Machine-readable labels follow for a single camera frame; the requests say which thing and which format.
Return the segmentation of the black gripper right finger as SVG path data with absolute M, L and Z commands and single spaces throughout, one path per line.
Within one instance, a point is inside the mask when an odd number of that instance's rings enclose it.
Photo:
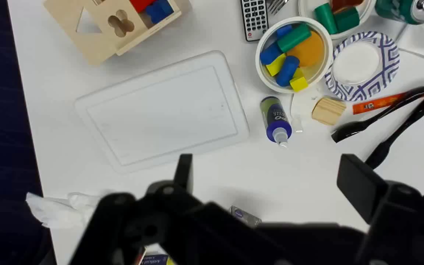
M 424 265 L 424 192 L 381 178 L 355 154 L 340 157 L 337 186 L 370 225 L 356 265 Z

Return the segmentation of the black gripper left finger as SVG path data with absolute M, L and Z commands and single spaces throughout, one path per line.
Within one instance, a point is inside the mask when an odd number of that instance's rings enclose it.
M 247 226 L 217 203 L 191 191 L 190 153 L 181 154 L 171 181 L 149 185 L 141 198 L 105 195 L 69 265 L 133 265 L 140 250 L 159 244 L 178 265 L 292 265 L 270 236 Z

